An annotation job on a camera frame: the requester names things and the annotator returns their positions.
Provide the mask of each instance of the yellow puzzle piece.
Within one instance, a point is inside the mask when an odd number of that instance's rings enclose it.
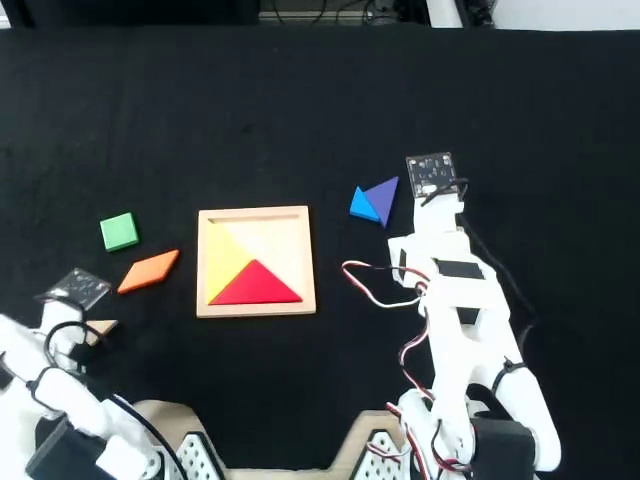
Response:
[[[219,223],[207,225],[205,293],[207,303],[229,285],[229,282],[246,267],[253,257],[238,245],[226,227]]]

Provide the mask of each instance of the red triangle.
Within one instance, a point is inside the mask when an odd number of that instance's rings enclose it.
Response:
[[[251,260],[209,305],[294,303],[302,298],[257,260]]]

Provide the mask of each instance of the purple triangle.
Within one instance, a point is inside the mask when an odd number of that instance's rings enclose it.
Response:
[[[387,226],[397,186],[398,177],[393,177],[392,179],[387,180],[380,185],[376,185],[364,192],[367,200],[369,200],[369,203],[378,214],[378,217],[380,217],[380,223],[383,227]]]

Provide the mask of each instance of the green square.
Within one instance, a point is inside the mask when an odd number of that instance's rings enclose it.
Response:
[[[113,252],[138,243],[138,232],[133,223],[131,213],[123,213],[117,217],[107,218],[100,222],[104,248],[107,252]]]

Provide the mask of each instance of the metal plate with holes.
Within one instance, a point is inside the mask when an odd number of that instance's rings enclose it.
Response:
[[[382,451],[400,453],[386,430],[374,430],[369,437],[369,442]],[[351,474],[351,480],[402,480],[400,474],[401,463],[399,461],[381,458],[367,450],[365,446]]]
[[[177,454],[189,480],[224,480],[217,459],[202,433],[193,432],[185,435]],[[177,469],[174,470],[174,474],[178,475]]]

